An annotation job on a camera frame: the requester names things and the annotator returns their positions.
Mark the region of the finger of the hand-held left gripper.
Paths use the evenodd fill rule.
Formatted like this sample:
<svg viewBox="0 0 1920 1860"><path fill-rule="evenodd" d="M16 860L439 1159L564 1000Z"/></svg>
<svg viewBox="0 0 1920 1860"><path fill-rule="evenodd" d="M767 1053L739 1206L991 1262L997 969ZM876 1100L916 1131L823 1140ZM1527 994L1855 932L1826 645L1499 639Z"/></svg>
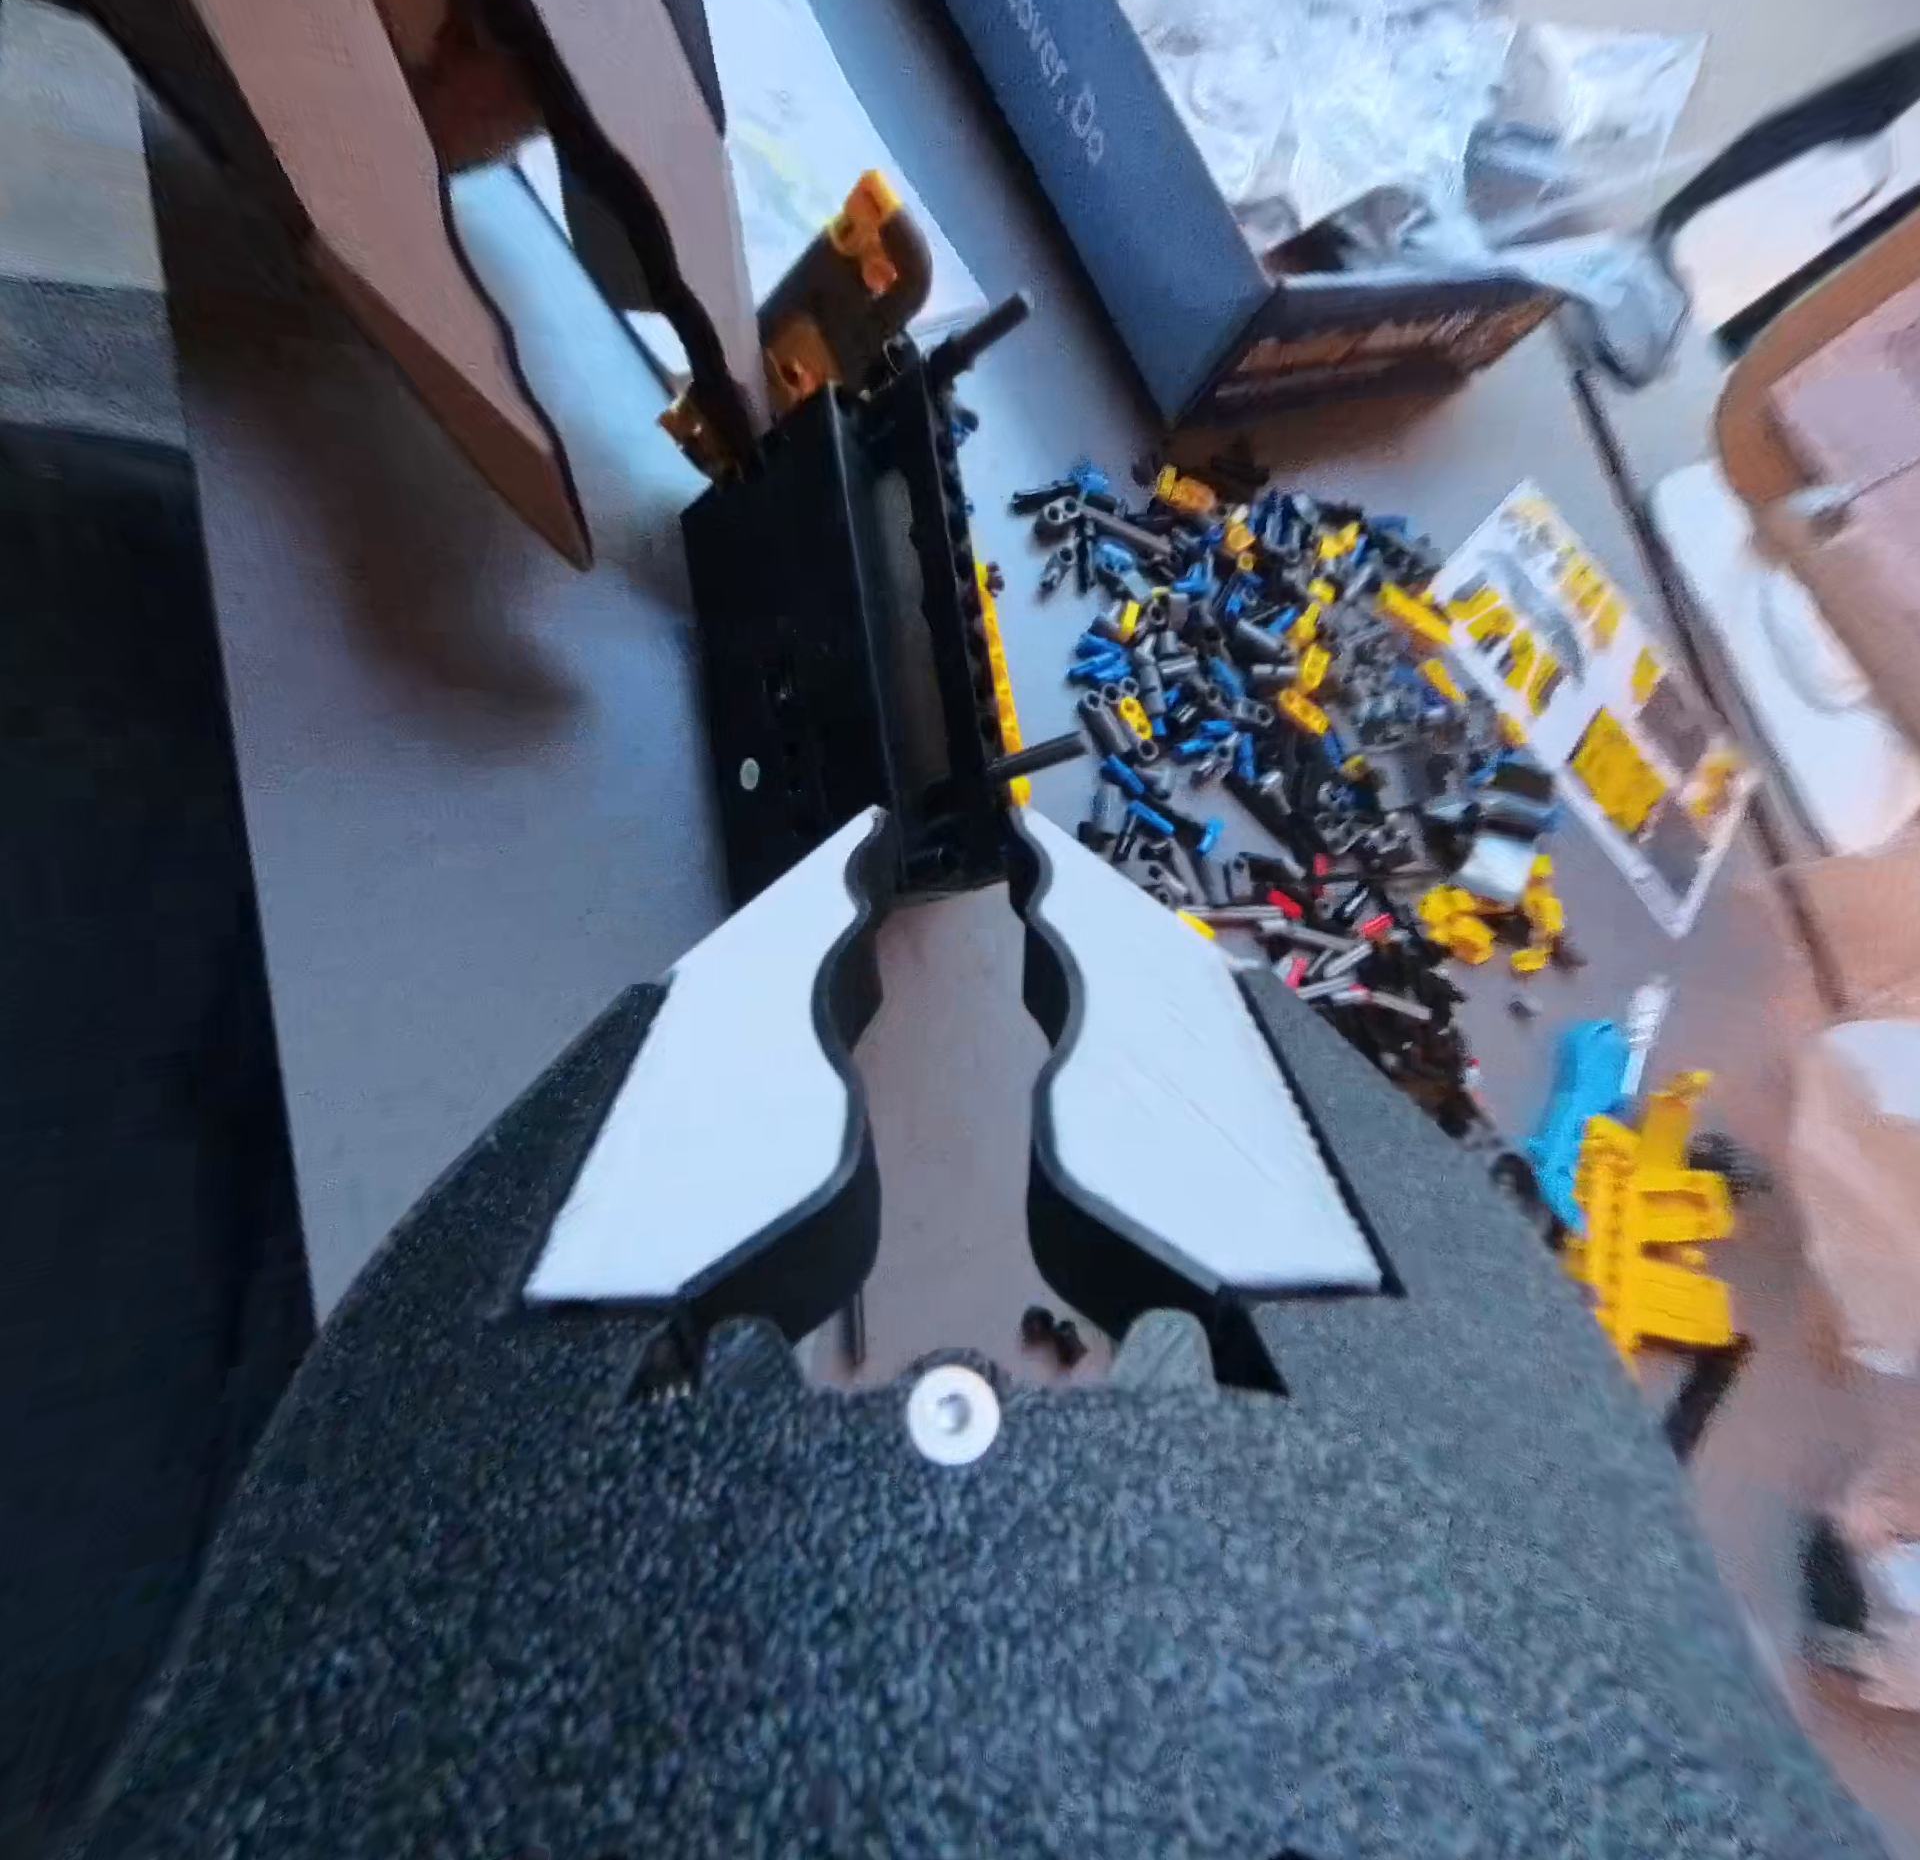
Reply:
<svg viewBox="0 0 1920 1860"><path fill-rule="evenodd" d="M305 259L480 480L570 567L592 564L567 455L452 224L443 162L377 0L184 0Z"/></svg>
<svg viewBox="0 0 1920 1860"><path fill-rule="evenodd" d="M558 150L626 234L736 474L773 427L729 150L667 0L514 0Z"/></svg>

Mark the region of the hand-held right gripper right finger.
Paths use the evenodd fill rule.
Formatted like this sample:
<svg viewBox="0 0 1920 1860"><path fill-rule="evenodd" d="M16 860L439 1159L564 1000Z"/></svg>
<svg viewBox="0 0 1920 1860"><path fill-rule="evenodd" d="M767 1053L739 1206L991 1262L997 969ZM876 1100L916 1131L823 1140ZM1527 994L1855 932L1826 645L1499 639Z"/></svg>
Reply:
<svg viewBox="0 0 1920 1860"><path fill-rule="evenodd" d="M1047 816L1013 819L1022 1003L1047 1041L1025 1234L1119 1346L1197 1321L1265 1362L1256 1309L1384 1296L1384 1262L1231 956Z"/></svg>

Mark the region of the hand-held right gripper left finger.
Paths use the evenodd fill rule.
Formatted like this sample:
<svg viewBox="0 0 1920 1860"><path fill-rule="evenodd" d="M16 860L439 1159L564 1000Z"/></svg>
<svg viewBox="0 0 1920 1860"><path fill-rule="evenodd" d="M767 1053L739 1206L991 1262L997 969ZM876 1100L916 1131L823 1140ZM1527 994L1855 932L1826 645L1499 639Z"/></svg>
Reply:
<svg viewBox="0 0 1920 1860"><path fill-rule="evenodd" d="M888 810L866 807L673 963L524 1281L530 1309L801 1343L879 1246L854 1047L882 1003Z"/></svg>

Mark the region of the yellow toy vehicle model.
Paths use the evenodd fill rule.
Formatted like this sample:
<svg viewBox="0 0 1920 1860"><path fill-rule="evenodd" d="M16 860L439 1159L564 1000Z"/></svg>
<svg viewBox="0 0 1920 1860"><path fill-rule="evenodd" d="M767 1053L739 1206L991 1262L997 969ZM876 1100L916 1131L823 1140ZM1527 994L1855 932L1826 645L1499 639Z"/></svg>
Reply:
<svg viewBox="0 0 1920 1860"><path fill-rule="evenodd" d="M757 308L773 427L754 470L736 474L717 455L692 377L661 414L708 477L708 492L683 514L683 548L732 907L754 900L866 807L888 810L901 897L991 888L1004 879L1007 813L1032 776L1085 751L1078 738L1019 738L994 592L972 548L1001 729L1001 757L988 770L997 875L957 891L913 882L898 710L907 533L888 393L898 349L913 343L907 321L923 312L929 287L919 227L870 171ZM954 383L1025 312L1013 296L919 349L951 383L960 477L976 417Z"/></svg>

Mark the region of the long black holed beam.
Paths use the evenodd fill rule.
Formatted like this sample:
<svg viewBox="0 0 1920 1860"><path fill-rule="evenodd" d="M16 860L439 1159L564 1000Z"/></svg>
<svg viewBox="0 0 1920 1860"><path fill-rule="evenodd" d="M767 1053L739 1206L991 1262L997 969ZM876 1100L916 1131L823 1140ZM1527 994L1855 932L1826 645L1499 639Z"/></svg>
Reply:
<svg viewBox="0 0 1920 1860"><path fill-rule="evenodd" d="M997 788L988 770L1001 757L1001 729L951 383L910 340L898 349L888 417L907 533L898 608L907 869L913 882L957 891L997 875Z"/></svg>

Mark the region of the grey desk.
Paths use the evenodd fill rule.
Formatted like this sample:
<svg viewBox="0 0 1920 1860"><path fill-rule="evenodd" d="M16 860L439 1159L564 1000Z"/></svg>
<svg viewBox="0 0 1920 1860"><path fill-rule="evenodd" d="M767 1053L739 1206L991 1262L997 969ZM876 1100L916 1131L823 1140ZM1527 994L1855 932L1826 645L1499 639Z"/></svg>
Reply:
<svg viewBox="0 0 1920 1860"><path fill-rule="evenodd" d="M982 551L1029 735L1066 726L1066 601L1016 579L1007 495L1078 455L1147 449L1150 405L941 0L807 0L935 221L988 299L1032 296L963 396ZM679 511L692 467L658 430L664 393L530 190L455 187L468 252L499 293L592 517L598 567L555 561L471 477L386 361L334 315L268 227L162 150L143 115L181 399L228 667L309 1287L330 1315L386 1231L608 1000L661 975L726 910L711 816ZM1452 548L1534 480L1618 583L1664 608L1643 486L1705 458L1711 355L1639 396L1577 374L1546 327L1446 402L1362 402L1265 421L1256 452L1309 489L1403 511ZM1717 1075L1717 1118L1783 1137L1802 950L1752 832L1686 941L1668 941L1580 826L1558 857L1586 966L1537 1019L1499 978L1462 978L1502 1128L1524 1128L1555 1031L1677 988L1668 1069ZM895 1380L935 1346L1025 1383L1066 1383L1019 1346L1029 1302L1063 1312L1025 1246L1025 1115L1044 1041L1019 1006L1004 891L891 916L882 1013L857 1062L882 1171L866 1365L832 1333L820 1377ZM1858 1464L1861 1414L1814 1324L1798 1221L1749 1209L1730 1240L1755 1358L1692 1461L1724 1580L1798 1661L1802 1511Z"/></svg>

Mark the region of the white instruction booklet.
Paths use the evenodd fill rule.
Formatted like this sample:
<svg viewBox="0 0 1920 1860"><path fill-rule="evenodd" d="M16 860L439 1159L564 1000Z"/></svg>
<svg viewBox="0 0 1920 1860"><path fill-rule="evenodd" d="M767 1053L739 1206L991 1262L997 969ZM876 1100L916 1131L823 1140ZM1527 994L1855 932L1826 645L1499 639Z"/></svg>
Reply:
<svg viewBox="0 0 1920 1860"><path fill-rule="evenodd" d="M773 296L854 184L879 171L932 259L932 287L907 333L938 340L985 315L985 293L851 90L810 0L704 0L704 12L754 305Z"/></svg>

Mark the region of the blue brick separator tool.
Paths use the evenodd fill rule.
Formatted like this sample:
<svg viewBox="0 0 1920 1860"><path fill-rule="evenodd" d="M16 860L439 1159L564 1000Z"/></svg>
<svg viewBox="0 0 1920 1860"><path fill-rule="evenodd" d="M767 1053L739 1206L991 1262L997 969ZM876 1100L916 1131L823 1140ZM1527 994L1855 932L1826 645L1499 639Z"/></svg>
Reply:
<svg viewBox="0 0 1920 1860"><path fill-rule="evenodd" d="M1549 1100L1527 1131L1524 1159L1552 1221L1583 1234L1577 1162L1593 1118L1618 1115L1643 1078L1643 1053L1611 1019L1577 1022L1558 1041Z"/></svg>

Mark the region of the pile of small building pieces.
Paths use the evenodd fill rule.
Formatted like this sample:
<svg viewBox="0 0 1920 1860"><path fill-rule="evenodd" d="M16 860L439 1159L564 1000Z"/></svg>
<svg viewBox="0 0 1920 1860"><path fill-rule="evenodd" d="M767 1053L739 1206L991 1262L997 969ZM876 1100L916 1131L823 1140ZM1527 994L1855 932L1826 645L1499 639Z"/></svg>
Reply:
<svg viewBox="0 0 1920 1860"><path fill-rule="evenodd" d="M1428 1118L1493 1143L1456 969L1562 956L1562 804L1446 657L1440 555L1396 517L1175 464L1019 486L1038 598L1097 601L1063 679L1088 851L1272 972Z"/></svg>

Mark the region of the pile of yellow beams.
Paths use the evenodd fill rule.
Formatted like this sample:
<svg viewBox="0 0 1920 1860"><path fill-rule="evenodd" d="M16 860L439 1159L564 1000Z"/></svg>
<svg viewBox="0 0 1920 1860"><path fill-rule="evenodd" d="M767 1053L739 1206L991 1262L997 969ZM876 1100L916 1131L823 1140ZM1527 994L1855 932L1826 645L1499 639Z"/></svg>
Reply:
<svg viewBox="0 0 1920 1860"><path fill-rule="evenodd" d="M1636 1122L1596 1112L1583 1125L1571 1190L1580 1224L1562 1243L1615 1352L1636 1365L1646 1346L1736 1352L1733 1299L1708 1246L1733 1234L1727 1178L1689 1165L1696 1106L1711 1072L1680 1072Z"/></svg>

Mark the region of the blue cardboard kit box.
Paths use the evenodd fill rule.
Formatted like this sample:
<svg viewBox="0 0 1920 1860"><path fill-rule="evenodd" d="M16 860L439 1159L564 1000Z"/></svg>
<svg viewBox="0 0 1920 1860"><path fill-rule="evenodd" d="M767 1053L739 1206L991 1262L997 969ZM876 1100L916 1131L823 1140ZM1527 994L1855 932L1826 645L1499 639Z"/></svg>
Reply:
<svg viewBox="0 0 1920 1860"><path fill-rule="evenodd" d="M1169 430L1449 396L1562 308L1499 265L1269 277L1119 0L941 0Z"/></svg>

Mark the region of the yellow sticker sheet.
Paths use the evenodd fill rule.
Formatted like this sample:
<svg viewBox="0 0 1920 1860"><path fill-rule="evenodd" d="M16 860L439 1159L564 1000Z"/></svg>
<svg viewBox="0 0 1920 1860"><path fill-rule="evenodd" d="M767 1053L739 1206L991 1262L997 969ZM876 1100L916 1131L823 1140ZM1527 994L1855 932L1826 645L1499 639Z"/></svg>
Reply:
<svg viewBox="0 0 1920 1860"><path fill-rule="evenodd" d="M1449 661L1518 732L1646 913L1692 935L1758 770L1696 676L1530 480L1431 583Z"/></svg>

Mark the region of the person's dark clothing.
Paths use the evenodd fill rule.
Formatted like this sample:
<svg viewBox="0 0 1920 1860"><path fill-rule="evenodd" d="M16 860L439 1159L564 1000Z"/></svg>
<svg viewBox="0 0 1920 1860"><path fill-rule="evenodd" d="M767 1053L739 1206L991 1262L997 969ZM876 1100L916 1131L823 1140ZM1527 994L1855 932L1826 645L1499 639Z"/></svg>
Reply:
<svg viewBox="0 0 1920 1860"><path fill-rule="evenodd" d="M315 1315L156 290L3 280L3 1857L56 1854Z"/></svg>

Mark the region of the clear plastic bag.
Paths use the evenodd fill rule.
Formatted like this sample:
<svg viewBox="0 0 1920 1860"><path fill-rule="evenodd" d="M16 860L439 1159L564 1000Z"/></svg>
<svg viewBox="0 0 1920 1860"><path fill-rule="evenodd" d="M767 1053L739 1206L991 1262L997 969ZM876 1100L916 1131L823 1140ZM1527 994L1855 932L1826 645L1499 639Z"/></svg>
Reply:
<svg viewBox="0 0 1920 1860"><path fill-rule="evenodd" d="M1652 252L1702 31L1527 22L1521 0L1116 0L1262 277L1571 305L1615 383L1668 371L1689 293Z"/></svg>

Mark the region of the white monitor stand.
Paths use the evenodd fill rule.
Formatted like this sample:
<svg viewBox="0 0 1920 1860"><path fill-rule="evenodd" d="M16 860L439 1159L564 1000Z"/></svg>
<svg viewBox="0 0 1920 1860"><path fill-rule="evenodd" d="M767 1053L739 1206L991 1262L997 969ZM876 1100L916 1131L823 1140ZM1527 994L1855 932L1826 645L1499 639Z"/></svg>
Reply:
<svg viewBox="0 0 1920 1860"><path fill-rule="evenodd" d="M1917 819L1917 751L1805 583L1770 564L1711 461L1658 480L1646 514L1802 832L1830 857L1883 851Z"/></svg>

